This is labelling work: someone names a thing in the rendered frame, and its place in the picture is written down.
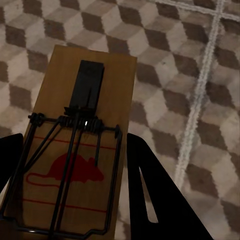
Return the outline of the mousetrap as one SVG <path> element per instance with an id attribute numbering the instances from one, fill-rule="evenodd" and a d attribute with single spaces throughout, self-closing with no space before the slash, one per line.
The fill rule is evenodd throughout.
<path id="1" fill-rule="evenodd" d="M 55 45 L 0 240 L 114 240 L 138 58 Z"/>

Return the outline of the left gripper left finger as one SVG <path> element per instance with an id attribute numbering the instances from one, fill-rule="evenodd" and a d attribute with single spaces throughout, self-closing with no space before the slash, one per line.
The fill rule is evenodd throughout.
<path id="1" fill-rule="evenodd" d="M 23 139 L 22 133 L 0 138 L 0 193 L 17 167 Z"/>

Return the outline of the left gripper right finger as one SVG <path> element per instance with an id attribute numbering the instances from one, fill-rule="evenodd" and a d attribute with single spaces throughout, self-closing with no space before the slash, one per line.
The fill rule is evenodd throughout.
<path id="1" fill-rule="evenodd" d="M 131 240 L 213 240 L 148 144 L 126 140 Z M 148 220 L 140 169 L 159 223 Z"/>

